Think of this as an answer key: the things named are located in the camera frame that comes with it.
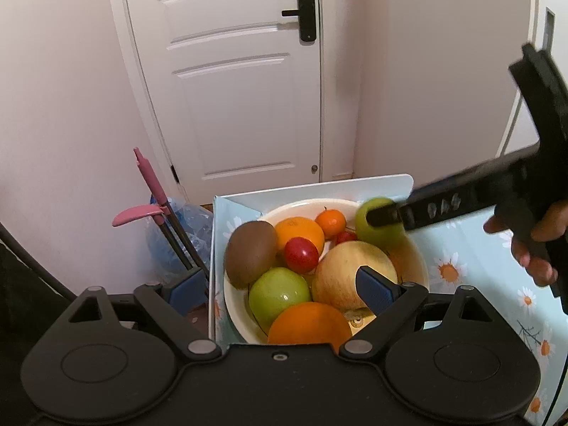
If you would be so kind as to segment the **person right hand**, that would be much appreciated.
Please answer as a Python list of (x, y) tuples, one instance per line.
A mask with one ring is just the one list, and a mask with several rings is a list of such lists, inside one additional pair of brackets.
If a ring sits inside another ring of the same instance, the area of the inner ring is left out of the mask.
[(510, 230), (513, 258), (533, 278), (537, 286), (553, 285), (558, 278), (546, 243), (562, 239), (567, 231), (567, 202), (554, 203), (538, 222), (526, 203), (517, 200), (511, 206), (497, 206), (483, 226), (487, 234)]

